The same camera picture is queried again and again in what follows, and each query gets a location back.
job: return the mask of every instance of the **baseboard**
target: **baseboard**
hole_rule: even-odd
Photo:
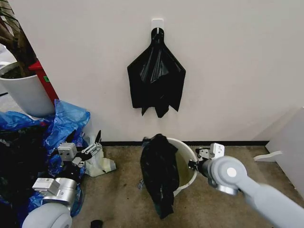
[[[269,141],[183,141],[188,146],[210,146],[219,143],[224,146],[265,146]],[[103,146],[141,146],[140,141],[101,142]]]
[[[6,95],[6,94],[9,94],[9,93],[3,93],[3,94],[0,94],[0,96],[4,96],[4,95]]]

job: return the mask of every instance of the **floor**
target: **floor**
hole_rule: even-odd
[[[243,162],[252,179],[272,185],[304,207],[304,201],[276,163],[254,162],[254,156],[266,153],[263,146],[226,147],[226,155]],[[115,160],[118,169],[95,178],[85,177],[85,201],[73,218],[73,228],[89,228],[95,219],[103,220],[104,228],[272,228],[244,202],[241,193],[234,197],[221,193],[211,188],[202,175],[177,195],[174,214],[160,220],[146,189],[137,188],[142,178],[141,148],[104,147],[104,154]]]
[[[5,94],[0,96],[0,111],[15,111],[24,113],[23,110],[18,106],[18,104],[14,101],[14,99],[9,95]]]

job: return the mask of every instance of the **white bucket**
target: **white bucket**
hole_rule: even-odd
[[[7,65],[0,70],[0,75],[16,67],[17,63]],[[27,114],[42,118],[55,113],[55,108],[37,75],[6,79],[0,76],[0,84],[8,91],[15,102]]]
[[[182,141],[173,138],[167,139],[169,143],[171,143],[178,149],[175,156],[177,168],[180,175],[180,186],[174,191],[174,196],[176,196],[181,190],[187,188],[194,182],[198,172],[189,169],[188,162],[189,160],[193,160],[196,162],[197,157],[192,151],[192,149],[186,144],[184,144]]]

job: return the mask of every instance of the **white panel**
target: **white panel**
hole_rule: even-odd
[[[87,108],[105,141],[269,140],[304,105],[302,0],[10,3],[59,97]],[[153,18],[187,71],[180,111],[162,119],[132,108],[127,75]]]
[[[304,198],[304,108],[266,145],[269,152],[281,151],[276,162]]]

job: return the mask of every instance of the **red object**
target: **red object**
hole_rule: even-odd
[[[54,100],[58,99],[58,96],[57,96],[51,82],[49,81],[47,74],[44,72],[44,69],[42,68],[40,62],[37,61],[33,65],[29,66],[29,70],[36,72],[41,84],[43,85],[44,89],[46,90],[48,97],[51,99],[52,103],[54,104]]]

